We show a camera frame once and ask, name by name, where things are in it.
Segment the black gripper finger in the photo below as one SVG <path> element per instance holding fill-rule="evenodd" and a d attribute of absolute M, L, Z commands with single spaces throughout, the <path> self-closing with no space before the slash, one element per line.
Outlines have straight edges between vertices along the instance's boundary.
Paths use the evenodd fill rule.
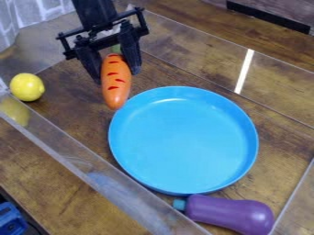
<path fill-rule="evenodd" d="M 78 59 L 83 64 L 83 68 L 89 72 L 97 84 L 101 84 L 101 65 L 102 57 L 97 50 L 90 47 L 78 47 L 75 49 Z"/>
<path fill-rule="evenodd" d="M 142 53 L 137 30 L 129 20 L 122 23 L 118 41 L 132 74 L 137 75 L 142 69 Z"/>

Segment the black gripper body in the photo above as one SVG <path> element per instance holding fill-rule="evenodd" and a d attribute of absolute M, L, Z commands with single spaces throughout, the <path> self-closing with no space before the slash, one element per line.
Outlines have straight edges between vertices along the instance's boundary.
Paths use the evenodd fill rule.
<path fill-rule="evenodd" d="M 149 34 L 142 7 L 134 7 L 125 12 L 118 12 L 113 0 L 71 0 L 71 2 L 82 21 L 82 26 L 61 33 L 57 37 L 65 46 L 65 55 L 69 60 L 78 58 L 78 55 L 75 49 L 67 43 L 67 38 L 83 32 L 89 33 L 87 45 L 95 50 L 102 50 L 120 44 L 118 34 L 122 23 L 126 20 L 130 21 L 136 28 L 140 40 L 142 36 Z"/>

